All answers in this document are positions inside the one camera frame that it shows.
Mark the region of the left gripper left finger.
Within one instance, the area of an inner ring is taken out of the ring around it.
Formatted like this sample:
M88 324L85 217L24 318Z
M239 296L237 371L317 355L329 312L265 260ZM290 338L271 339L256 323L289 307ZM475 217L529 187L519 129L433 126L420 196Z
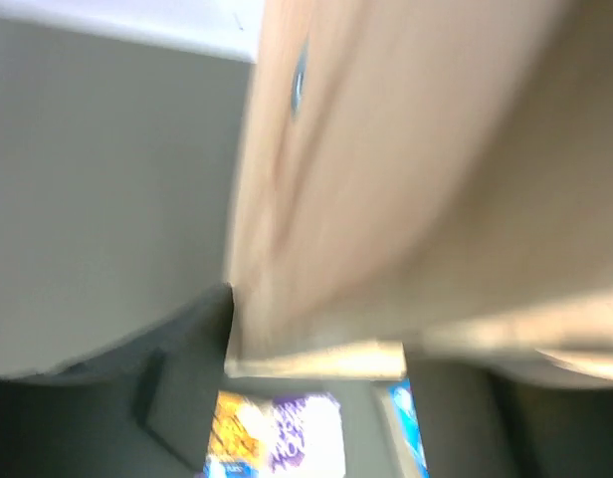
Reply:
M216 285L164 323L56 372L0 378L0 477L193 477L234 313Z

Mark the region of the yellow 13-storey treehouse book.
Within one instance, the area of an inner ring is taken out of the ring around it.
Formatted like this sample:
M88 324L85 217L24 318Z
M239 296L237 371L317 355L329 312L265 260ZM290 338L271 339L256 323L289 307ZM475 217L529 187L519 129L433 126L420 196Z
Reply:
M220 391L205 464L198 477L259 477L265 461L264 422L260 402Z

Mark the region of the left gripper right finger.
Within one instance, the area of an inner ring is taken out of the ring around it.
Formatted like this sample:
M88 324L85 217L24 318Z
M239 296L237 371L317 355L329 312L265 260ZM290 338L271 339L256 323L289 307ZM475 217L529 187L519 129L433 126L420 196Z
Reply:
M432 477L613 477L613 387L556 388L405 354Z

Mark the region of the purple 52-storey treehouse book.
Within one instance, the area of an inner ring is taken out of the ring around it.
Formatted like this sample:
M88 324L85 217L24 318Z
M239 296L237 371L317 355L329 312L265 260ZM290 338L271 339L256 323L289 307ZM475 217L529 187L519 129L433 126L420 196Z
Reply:
M329 393L279 396L269 411L263 477L346 475L341 405Z

